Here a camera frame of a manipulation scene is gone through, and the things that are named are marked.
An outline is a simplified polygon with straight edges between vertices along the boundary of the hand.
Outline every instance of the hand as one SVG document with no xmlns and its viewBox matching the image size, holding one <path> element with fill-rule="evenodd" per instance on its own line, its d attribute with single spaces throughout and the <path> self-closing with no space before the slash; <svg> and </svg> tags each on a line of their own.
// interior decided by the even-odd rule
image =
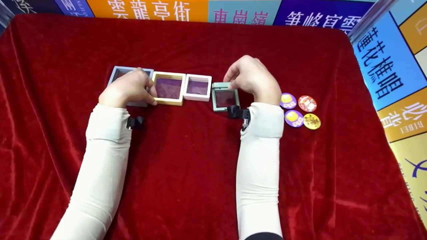
<svg viewBox="0 0 427 240">
<path fill-rule="evenodd" d="M 126 73 L 112 82 L 99 96 L 99 103 L 108 107 L 125 108 L 129 102 L 145 101 L 157 105 L 154 82 L 140 68 Z"/>
<path fill-rule="evenodd" d="M 255 102 L 280 104 L 279 84 L 259 59 L 248 55 L 241 57 L 230 66 L 224 82 L 230 82 L 230 89 L 240 88 L 253 94 Z"/>
</svg>

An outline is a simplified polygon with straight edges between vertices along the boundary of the round pin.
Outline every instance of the round pin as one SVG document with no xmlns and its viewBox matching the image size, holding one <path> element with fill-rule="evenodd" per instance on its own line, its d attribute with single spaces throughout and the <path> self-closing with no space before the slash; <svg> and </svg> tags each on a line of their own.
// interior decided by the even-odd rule
<svg viewBox="0 0 427 240">
<path fill-rule="evenodd" d="M 304 124 L 304 117 L 297 110 L 289 110 L 285 113 L 285 121 L 290 126 L 297 128 Z"/>
<path fill-rule="evenodd" d="M 299 107 L 306 112 L 313 112 L 317 108 L 316 100 L 312 97 L 304 95 L 298 99 Z"/>
<path fill-rule="evenodd" d="M 296 106 L 296 98 L 289 93 L 283 93 L 280 100 L 280 106 L 286 109 L 292 109 Z"/>
<path fill-rule="evenodd" d="M 321 124 L 322 123 L 320 122 L 318 116 L 312 113 L 307 113 L 306 115 L 304 115 L 304 126 L 306 126 L 307 128 L 311 130 L 316 130 L 320 127 Z"/>
</svg>

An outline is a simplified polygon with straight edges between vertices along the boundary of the purple badge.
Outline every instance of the purple badge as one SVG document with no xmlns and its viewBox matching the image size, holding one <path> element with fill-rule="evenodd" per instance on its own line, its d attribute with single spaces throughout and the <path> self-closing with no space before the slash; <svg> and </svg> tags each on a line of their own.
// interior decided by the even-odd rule
<svg viewBox="0 0 427 240">
<path fill-rule="evenodd" d="M 285 121 L 292 127 L 297 128 L 304 124 L 304 117 L 297 110 L 289 110 L 285 113 Z"/>
<path fill-rule="evenodd" d="M 296 106 L 296 99 L 292 94 L 283 93 L 280 100 L 280 106 L 286 109 L 292 109 Z"/>
</svg>

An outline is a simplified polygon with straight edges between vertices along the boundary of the display box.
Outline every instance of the display box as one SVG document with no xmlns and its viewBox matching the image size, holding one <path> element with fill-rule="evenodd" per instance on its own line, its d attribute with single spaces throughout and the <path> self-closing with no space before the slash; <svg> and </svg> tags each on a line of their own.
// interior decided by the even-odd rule
<svg viewBox="0 0 427 240">
<path fill-rule="evenodd" d="M 153 73 L 152 80 L 156 86 L 157 97 L 154 99 L 158 104 L 182 106 L 184 101 L 184 73 Z"/>
<path fill-rule="evenodd" d="M 110 85 L 112 82 L 114 82 L 119 77 L 125 75 L 126 73 L 134 70 L 136 67 L 122 67 L 122 66 L 114 66 L 113 72 L 111 73 L 110 80 L 108 81 L 108 85 Z M 149 68 L 143 68 L 142 69 L 147 75 L 152 79 L 154 70 Z M 129 102 L 128 106 L 136 106 L 136 107 L 146 107 L 147 103 L 144 101 L 141 102 Z"/>
<path fill-rule="evenodd" d="M 187 74 L 185 76 L 184 99 L 209 102 L 212 77 Z"/>
<path fill-rule="evenodd" d="M 238 105 L 239 94 L 237 89 L 230 90 L 229 82 L 214 82 L 212 83 L 212 105 L 213 111 L 227 111 L 227 107 L 231 105 Z"/>
</svg>

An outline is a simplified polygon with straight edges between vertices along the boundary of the wrist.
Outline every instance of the wrist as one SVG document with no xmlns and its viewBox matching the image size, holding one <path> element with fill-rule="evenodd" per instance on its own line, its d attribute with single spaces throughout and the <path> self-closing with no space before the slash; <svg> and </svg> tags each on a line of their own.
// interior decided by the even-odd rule
<svg viewBox="0 0 427 240">
<path fill-rule="evenodd" d="M 259 94 L 255 94 L 254 102 L 261 102 L 270 105 L 280 106 L 280 99 L 282 95 L 280 88 L 277 87 L 273 89 L 274 90 L 270 88 L 270 90 L 268 91 L 262 91 Z"/>
<path fill-rule="evenodd" d="M 106 88 L 98 98 L 98 103 L 106 107 L 126 108 L 127 97 L 114 89 Z"/>
</svg>

